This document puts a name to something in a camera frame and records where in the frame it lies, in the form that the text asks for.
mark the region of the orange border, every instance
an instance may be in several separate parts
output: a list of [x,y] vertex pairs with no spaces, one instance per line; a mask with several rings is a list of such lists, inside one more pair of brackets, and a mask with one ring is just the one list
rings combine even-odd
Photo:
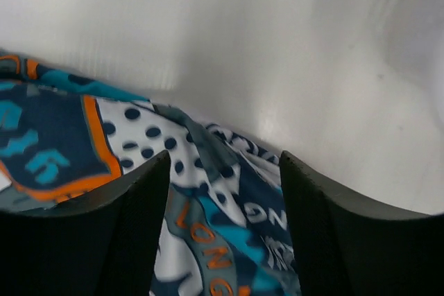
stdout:
[[26,188],[25,186],[14,181],[10,173],[6,169],[5,165],[0,161],[0,170],[3,171],[6,177],[11,180],[11,183],[17,188],[18,191],[25,192],[36,200],[55,200],[57,202],[62,202],[70,198],[75,198],[86,191],[94,190],[121,176],[119,161],[117,161],[117,158],[108,149],[107,141],[103,133],[100,118],[96,109],[96,100],[91,96],[84,96],[83,107],[85,110],[85,116],[89,125],[89,132],[92,136],[92,142],[95,146],[96,153],[99,156],[100,160],[106,163],[111,174],[98,175],[83,178],[81,180],[75,180],[54,190],[38,191]]
[[16,55],[4,55],[0,57],[0,60],[14,60],[15,61],[15,74],[20,74],[20,59]]
[[26,75],[28,76],[28,78],[32,79],[32,80],[37,80],[37,66],[38,66],[38,62],[36,62],[35,60],[32,59],[27,59],[26,60]]

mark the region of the fabric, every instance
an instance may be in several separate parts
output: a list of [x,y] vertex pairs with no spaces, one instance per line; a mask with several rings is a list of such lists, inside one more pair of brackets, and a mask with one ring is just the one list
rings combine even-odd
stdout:
[[0,209],[50,209],[167,149],[150,295],[300,292],[278,157],[101,82],[0,53]]

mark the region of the printed cloth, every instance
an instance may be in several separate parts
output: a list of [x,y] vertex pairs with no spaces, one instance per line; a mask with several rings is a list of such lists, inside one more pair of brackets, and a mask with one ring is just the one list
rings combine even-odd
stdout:
[[99,81],[0,52],[0,209],[50,209],[167,149],[150,295],[298,295],[278,157]]

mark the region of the blue graphic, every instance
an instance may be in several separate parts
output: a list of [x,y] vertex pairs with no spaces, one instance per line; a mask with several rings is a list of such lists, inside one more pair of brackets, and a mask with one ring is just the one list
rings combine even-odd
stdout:
[[19,126],[22,109],[12,101],[0,101],[0,130],[15,130]]
[[[253,233],[249,229],[244,229],[235,224],[230,227],[221,227],[212,224],[212,216],[221,213],[221,210],[209,198],[199,197],[199,201],[204,208],[208,225],[248,258],[256,264],[260,264],[265,257],[265,251],[263,251],[262,248],[249,246],[248,240],[253,237]],[[263,272],[260,267],[257,268],[255,277],[253,278],[252,291],[275,290],[279,287],[280,283],[278,280]]]
[[2,90],[12,89],[14,86],[15,86],[15,83],[13,83],[13,82],[0,82],[0,92]]
[[26,165],[25,169],[31,173],[36,173],[40,169],[43,171],[35,178],[40,184],[48,184],[57,178],[58,166],[69,166],[69,161],[56,149],[38,152]]
[[39,136],[36,131],[29,130],[26,134],[19,138],[9,139],[5,148],[0,148],[0,157],[12,157],[13,155],[23,154],[25,150],[39,142]]
[[244,205],[247,202],[254,202],[261,207],[266,207],[267,214],[273,211],[277,217],[268,215],[263,222],[255,225],[260,228],[263,235],[273,235],[275,240],[291,245],[282,190],[278,191],[277,188],[266,183],[243,158],[239,158],[239,164],[241,166],[239,178],[241,186],[239,187],[239,195],[234,195],[238,205],[244,211]]
[[78,76],[56,69],[48,70],[39,78],[39,83],[66,92],[113,98],[119,101],[147,101],[147,98],[134,95],[95,80],[78,80]]

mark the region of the white wall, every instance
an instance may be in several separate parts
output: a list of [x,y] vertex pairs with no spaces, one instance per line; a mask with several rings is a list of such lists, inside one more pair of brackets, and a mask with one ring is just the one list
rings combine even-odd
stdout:
[[385,62],[397,3],[0,0],[0,47],[198,110],[374,198],[440,211],[443,136],[422,88]]

